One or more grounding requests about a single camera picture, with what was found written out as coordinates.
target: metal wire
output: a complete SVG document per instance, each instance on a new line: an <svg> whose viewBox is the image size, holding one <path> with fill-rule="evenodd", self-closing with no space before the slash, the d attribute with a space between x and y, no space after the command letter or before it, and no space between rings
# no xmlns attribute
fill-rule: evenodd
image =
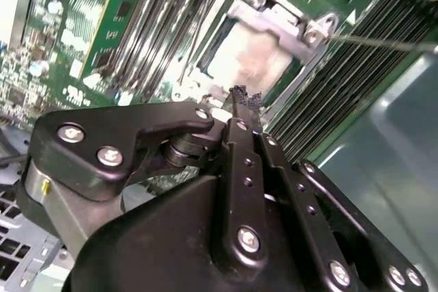
<svg viewBox="0 0 438 292"><path fill-rule="evenodd" d="M329 35L328 38L334 41L348 42L351 44L362 44L364 46L371 47L384 47L389 49L395 49L397 51L417 51L417 52L428 52L438 53L438 44L432 42L401 42L397 40L385 40L385 39L371 39L362 38L359 36L340 36L340 35Z"/></svg>

